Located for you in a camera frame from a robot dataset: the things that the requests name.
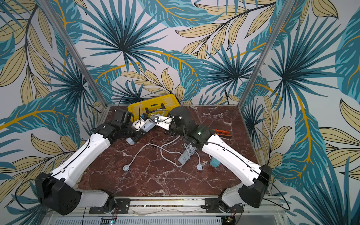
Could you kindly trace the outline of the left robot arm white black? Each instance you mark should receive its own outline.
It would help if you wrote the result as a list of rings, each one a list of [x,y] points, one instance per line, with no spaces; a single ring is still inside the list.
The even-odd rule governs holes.
[[[105,214],[113,213],[116,201],[105,190],[78,190],[75,184],[93,161],[114,142],[126,139],[134,144],[143,135],[145,121],[132,122],[131,112],[120,110],[109,123],[100,124],[88,141],[68,160],[50,173],[42,172],[35,180],[38,201],[61,215],[68,215],[77,208],[95,208]]]

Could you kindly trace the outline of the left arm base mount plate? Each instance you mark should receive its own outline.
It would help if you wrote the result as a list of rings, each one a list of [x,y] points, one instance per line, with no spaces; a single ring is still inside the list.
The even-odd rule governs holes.
[[[129,198],[112,198],[102,207],[91,207],[89,214],[128,214],[129,207]]]

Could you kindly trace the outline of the teal power strip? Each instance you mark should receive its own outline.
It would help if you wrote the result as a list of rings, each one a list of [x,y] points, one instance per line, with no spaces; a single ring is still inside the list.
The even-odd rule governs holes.
[[[210,165],[212,167],[218,168],[220,166],[220,164],[221,163],[216,158],[214,158],[214,157],[211,158]]]

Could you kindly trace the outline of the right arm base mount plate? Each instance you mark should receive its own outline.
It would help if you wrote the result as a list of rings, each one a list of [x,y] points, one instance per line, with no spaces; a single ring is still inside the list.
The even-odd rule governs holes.
[[[235,206],[227,206],[218,198],[205,198],[204,205],[201,205],[202,209],[206,210],[206,213],[243,213],[244,205],[242,203]]]

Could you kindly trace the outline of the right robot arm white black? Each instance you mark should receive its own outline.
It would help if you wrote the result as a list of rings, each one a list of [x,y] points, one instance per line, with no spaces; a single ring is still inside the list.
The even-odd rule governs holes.
[[[172,109],[170,117],[173,120],[170,125],[173,133],[182,136],[186,144],[214,157],[240,179],[239,185],[224,189],[218,196],[220,206],[230,208],[245,203],[259,208],[270,184],[272,169],[242,156],[226,144],[215,130],[196,124],[186,107]]]

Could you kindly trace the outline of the grey white power strip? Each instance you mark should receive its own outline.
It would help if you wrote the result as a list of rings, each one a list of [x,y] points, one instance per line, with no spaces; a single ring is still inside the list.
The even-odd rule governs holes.
[[[182,153],[182,155],[179,157],[178,161],[181,165],[184,165],[196,152],[196,148],[189,145],[184,144],[185,151]]]

